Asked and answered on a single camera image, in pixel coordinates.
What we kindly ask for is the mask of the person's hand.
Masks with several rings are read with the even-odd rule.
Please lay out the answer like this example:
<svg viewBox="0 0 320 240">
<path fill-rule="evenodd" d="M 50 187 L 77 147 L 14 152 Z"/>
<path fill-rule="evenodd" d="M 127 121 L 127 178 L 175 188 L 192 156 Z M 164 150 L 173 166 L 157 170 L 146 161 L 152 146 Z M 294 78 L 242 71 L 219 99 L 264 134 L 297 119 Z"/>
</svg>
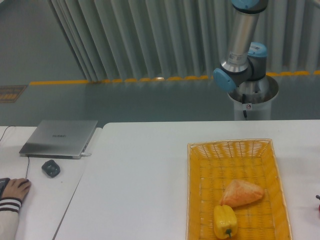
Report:
<svg viewBox="0 0 320 240">
<path fill-rule="evenodd" d="M 15 178 L 9 180 L 1 195 L 1 200 L 17 200 L 21 203 L 30 191 L 32 183 L 26 178 Z"/>
</svg>

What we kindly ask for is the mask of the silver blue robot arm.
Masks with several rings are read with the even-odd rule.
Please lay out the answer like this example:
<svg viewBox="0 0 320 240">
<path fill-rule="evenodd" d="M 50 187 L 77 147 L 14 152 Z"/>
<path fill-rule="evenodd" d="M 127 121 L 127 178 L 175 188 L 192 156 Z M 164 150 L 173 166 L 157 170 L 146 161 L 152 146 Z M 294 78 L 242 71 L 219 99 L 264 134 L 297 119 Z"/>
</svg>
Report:
<svg viewBox="0 0 320 240">
<path fill-rule="evenodd" d="M 248 58 L 250 45 L 260 13 L 267 6 L 267 0 L 233 0 L 234 23 L 227 52 L 220 61 L 220 67 L 213 71 L 215 83 L 224 91 L 232 92 L 254 74 L 254 67 Z"/>
</svg>

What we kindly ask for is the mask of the striped sleeve forearm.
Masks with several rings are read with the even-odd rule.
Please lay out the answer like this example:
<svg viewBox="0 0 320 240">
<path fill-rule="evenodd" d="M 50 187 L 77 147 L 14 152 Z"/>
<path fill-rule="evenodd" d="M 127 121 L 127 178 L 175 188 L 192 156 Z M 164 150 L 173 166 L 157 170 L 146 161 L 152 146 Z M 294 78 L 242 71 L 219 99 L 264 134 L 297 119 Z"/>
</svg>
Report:
<svg viewBox="0 0 320 240">
<path fill-rule="evenodd" d="M 19 211 L 22 201 L 5 197 L 0 200 L 0 239 L 14 240 L 19 225 Z"/>
</svg>

